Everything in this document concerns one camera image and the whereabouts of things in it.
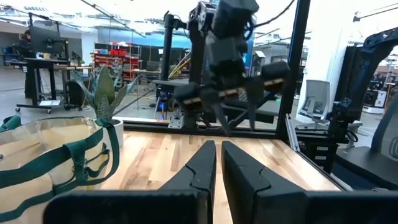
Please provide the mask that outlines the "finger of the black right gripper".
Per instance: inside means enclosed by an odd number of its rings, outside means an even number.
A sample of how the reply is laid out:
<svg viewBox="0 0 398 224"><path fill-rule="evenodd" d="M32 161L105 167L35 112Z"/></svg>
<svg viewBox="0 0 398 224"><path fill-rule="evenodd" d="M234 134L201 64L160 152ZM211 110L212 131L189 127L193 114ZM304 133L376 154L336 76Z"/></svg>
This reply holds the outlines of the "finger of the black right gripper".
<svg viewBox="0 0 398 224"><path fill-rule="evenodd" d="M231 134L231 129L224 116L221 100L216 90L212 88L205 88L201 91L201 102L205 108L212 109L221 127L227 135Z"/></svg>
<svg viewBox="0 0 398 224"><path fill-rule="evenodd" d="M245 82L245 91L248 103L248 118L250 129L254 130L256 110L259 100L264 96L264 80L262 77L251 77Z"/></svg>

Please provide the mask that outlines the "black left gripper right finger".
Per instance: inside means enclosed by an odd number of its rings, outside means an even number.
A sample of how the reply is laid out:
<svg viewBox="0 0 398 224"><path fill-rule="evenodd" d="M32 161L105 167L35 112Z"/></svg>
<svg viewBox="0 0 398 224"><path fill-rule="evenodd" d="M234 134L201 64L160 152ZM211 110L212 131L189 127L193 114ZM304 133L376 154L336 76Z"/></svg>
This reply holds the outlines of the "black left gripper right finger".
<svg viewBox="0 0 398 224"><path fill-rule="evenodd" d="M396 191L309 191L229 141L221 154L234 223L397 223Z"/></svg>

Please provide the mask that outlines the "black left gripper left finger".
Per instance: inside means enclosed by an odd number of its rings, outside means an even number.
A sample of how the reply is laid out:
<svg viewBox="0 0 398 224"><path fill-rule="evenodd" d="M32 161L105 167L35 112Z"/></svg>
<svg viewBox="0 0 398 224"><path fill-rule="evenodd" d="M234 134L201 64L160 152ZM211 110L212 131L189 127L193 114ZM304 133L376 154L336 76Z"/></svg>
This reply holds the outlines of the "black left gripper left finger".
<svg viewBox="0 0 398 224"><path fill-rule="evenodd" d="M216 146L206 141L157 190L74 191L53 199L44 224L212 223Z"/></svg>

